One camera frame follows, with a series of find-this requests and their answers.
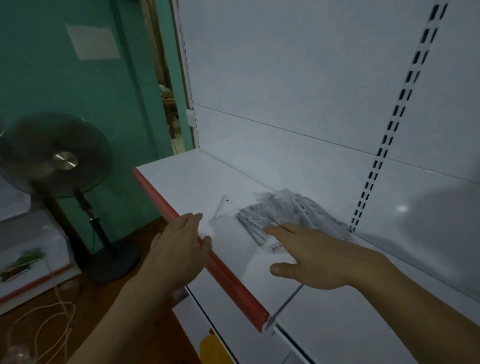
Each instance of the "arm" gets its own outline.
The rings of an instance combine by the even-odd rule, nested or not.
[[[273,275],[331,290],[357,289],[420,364],[480,363],[480,327],[412,281],[383,254],[292,224],[265,229],[297,260]]]
[[[116,301],[68,364],[136,363],[144,348],[149,323],[159,304],[186,286],[205,267],[212,240],[198,245],[202,215],[187,214],[158,234],[138,274],[120,291]]]

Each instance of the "fan base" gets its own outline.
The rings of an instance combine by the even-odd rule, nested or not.
[[[95,284],[105,284],[130,273],[140,260],[142,252],[137,243],[119,241],[112,244],[117,251],[117,256],[112,257],[105,248],[92,256],[92,261],[87,269],[89,279]]]

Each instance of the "white cable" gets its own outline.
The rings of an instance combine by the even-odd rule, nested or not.
[[[45,257],[45,264],[47,266],[47,270],[49,271],[50,274],[53,273],[52,269],[50,268],[50,265],[48,263],[48,259],[47,257]],[[36,307],[30,311],[28,311],[26,314],[24,314],[23,316],[21,316],[20,318],[18,318],[11,326],[10,328],[8,329],[8,333],[7,333],[7,348],[10,348],[12,346],[12,331],[13,331],[13,328],[15,327],[15,325],[20,321],[22,320],[25,316],[29,315],[30,313],[34,312],[34,311],[37,311],[37,310],[40,310],[42,308],[49,308],[49,307],[53,307],[53,306],[57,306],[57,305],[61,305],[62,309],[63,309],[63,312],[59,312],[57,314],[54,314],[52,316],[50,316],[49,318],[47,318],[41,325],[40,325],[40,328],[37,330],[36,334],[35,334],[35,339],[34,339],[34,355],[35,355],[35,359],[37,360],[37,362],[40,361],[41,358],[43,358],[46,354],[48,354],[50,351],[52,351],[61,341],[62,339],[63,340],[63,344],[58,348],[58,350],[53,354],[53,356],[50,358],[50,360],[48,360],[46,363],[44,364],[49,364],[53,358],[55,358],[57,356],[57,354],[62,350],[64,349],[64,355],[65,355],[65,362],[67,362],[68,360],[68,338],[72,332],[72,328],[70,326],[70,323],[72,322],[73,320],[73,317],[75,316],[75,312],[77,310],[76,308],[76,305],[73,304],[73,302],[64,302],[60,296],[60,292],[59,292],[59,289],[58,289],[58,286],[56,285],[54,287],[54,291],[55,291],[55,294],[57,296],[57,299],[58,299],[58,302],[57,303],[53,303],[53,304],[49,304],[49,305],[46,305],[46,306],[40,306],[40,307]],[[69,314],[69,310],[67,310],[66,308],[66,304],[69,304],[70,305],[70,308],[72,309],[72,314],[70,315]],[[65,315],[68,319],[68,322],[67,322],[67,327],[65,329],[65,331],[63,332],[62,336],[60,336],[60,338],[57,340],[57,342],[55,344],[53,344],[53,346],[48,349],[46,352],[44,352],[42,355],[39,355],[38,353],[38,336],[40,335],[40,331],[41,329],[43,328],[43,326],[48,322],[50,321],[51,319],[53,319],[54,317],[57,317],[57,316],[60,316],[60,315]]]

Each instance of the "fan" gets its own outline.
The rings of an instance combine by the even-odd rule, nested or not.
[[[92,256],[89,278],[97,284],[117,280],[140,260],[138,245],[110,243],[84,193],[110,172],[108,140],[92,124],[68,114],[42,113],[22,117],[0,135],[0,173],[28,194],[75,197],[87,214],[103,248]]]

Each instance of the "brown floor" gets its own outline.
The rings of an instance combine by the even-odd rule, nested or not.
[[[142,260],[150,249],[150,242],[153,237],[159,231],[163,231],[166,225],[167,222],[163,218],[160,218],[137,230],[130,236],[132,240],[137,241],[141,245],[143,252]],[[76,301],[77,312],[72,321],[73,330],[68,341],[69,356],[80,347],[82,342],[92,332],[112,305],[122,286],[128,279],[136,274],[137,270],[138,267],[128,276],[100,287],[88,282],[86,276],[82,274],[74,279],[74,281],[78,281],[78,287],[60,291],[63,300],[71,301],[77,297],[80,288],[84,286],[84,290],[80,293]],[[52,304],[57,301],[54,291],[50,290],[0,316],[0,357],[6,352],[7,330],[16,319],[35,307]],[[200,364],[200,359],[195,349],[171,310],[173,306],[173,299],[163,303],[161,307],[158,308],[154,317],[152,317],[154,326],[148,337],[140,363]],[[45,319],[54,313],[60,312],[60,310],[59,306],[42,309],[20,321],[13,331],[13,344],[23,343],[33,348],[33,339],[39,326]],[[58,340],[65,330],[65,323],[65,317],[58,316],[44,326],[38,341],[40,353],[50,348]],[[51,363],[60,364],[64,362],[63,360],[63,354],[58,354]]]

